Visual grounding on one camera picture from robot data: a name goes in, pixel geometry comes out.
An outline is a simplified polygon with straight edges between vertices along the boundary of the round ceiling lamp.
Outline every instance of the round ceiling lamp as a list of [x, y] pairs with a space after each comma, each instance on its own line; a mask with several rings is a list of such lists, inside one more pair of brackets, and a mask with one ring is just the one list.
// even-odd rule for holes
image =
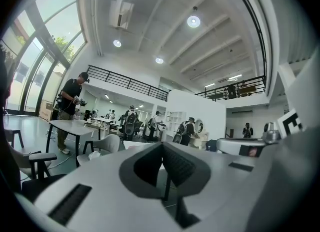
[[121, 42], [119, 40], [114, 40], [113, 41], [113, 44], [116, 46], [116, 47], [121, 47]]
[[155, 59], [155, 61], [156, 61], [157, 63], [163, 63], [163, 62], [164, 62], [164, 60], [163, 60], [162, 58], [160, 58], [160, 57], [157, 57], [157, 58]]
[[196, 28], [200, 25], [200, 19], [195, 15], [190, 16], [186, 22], [192, 28]]

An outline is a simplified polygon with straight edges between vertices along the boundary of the black railing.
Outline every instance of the black railing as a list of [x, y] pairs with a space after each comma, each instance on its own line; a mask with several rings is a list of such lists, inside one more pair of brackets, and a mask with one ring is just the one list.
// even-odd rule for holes
[[232, 83], [215, 89], [205, 90], [204, 92], [196, 95], [211, 99], [212, 101], [228, 100], [262, 93], [265, 92], [265, 88], [265, 77], [260, 76], [243, 81], [239, 80], [236, 83]]
[[167, 101], [168, 92], [116, 72], [89, 65], [87, 73], [89, 78], [96, 78], [107, 83], [122, 86], [141, 94]]

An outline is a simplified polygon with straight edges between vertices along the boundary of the balcony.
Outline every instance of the balcony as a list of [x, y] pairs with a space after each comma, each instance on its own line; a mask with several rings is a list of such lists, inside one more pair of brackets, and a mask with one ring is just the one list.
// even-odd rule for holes
[[124, 87], [126, 89], [167, 102], [168, 92], [136, 79], [129, 78], [116, 72], [105, 70], [93, 65], [89, 65], [87, 73], [89, 78], [98, 79], [105, 83]]

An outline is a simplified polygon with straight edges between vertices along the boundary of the sneaker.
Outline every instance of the sneaker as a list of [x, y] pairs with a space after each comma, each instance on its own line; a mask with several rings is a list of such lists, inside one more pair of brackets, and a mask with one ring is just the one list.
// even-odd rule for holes
[[62, 153], [64, 154], [69, 154], [70, 150], [68, 150], [67, 148], [64, 148], [63, 150], [59, 149]]

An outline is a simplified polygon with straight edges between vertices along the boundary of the black slot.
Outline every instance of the black slot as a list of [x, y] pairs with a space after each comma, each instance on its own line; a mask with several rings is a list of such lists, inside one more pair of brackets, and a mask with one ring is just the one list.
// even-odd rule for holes
[[240, 169], [240, 170], [244, 170], [247, 172], [251, 172], [254, 169], [254, 167], [252, 167], [252, 166], [247, 166], [247, 165], [238, 164], [238, 163], [234, 163], [234, 162], [230, 163], [229, 166], [233, 167], [233, 168]]
[[49, 217], [65, 226], [92, 188], [78, 184], [50, 212]]

